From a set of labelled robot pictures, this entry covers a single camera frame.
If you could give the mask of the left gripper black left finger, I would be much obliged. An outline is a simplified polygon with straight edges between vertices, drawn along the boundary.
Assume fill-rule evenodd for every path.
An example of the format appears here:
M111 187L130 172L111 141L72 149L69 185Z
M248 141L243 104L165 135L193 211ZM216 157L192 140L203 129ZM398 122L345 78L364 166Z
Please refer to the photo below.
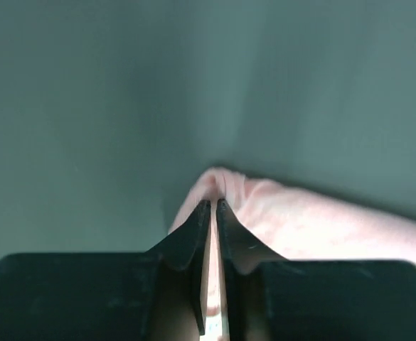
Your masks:
M206 330L210 203L144 252L0 259L0 340L198 340Z

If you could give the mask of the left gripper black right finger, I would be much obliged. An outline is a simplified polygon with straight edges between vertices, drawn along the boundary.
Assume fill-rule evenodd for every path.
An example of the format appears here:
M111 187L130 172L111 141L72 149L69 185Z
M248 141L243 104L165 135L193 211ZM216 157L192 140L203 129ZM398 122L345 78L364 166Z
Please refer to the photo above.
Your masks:
M217 204L221 311L231 340L416 340L416 265L290 261Z

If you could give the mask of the salmon pink t shirt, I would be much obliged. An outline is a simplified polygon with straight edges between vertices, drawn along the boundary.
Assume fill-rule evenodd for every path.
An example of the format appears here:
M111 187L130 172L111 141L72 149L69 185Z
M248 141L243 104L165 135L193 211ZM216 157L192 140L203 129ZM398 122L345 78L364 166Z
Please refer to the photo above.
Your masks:
M201 200L210 200L215 211L219 199L287 259L399 259L416 265L416 221L226 168L200 175L170 230L181 226Z

